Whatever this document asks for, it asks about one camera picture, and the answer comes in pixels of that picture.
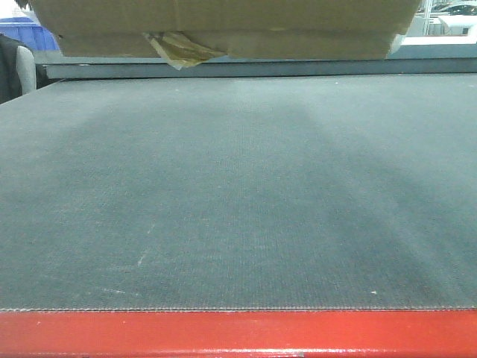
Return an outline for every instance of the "conveyor belt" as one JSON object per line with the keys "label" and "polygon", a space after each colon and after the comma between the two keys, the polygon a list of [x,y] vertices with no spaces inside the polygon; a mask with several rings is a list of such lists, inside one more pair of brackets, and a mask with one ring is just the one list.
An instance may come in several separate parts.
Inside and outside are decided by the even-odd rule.
{"label": "conveyor belt", "polygon": [[477,75],[71,81],[0,106],[0,307],[477,307]]}

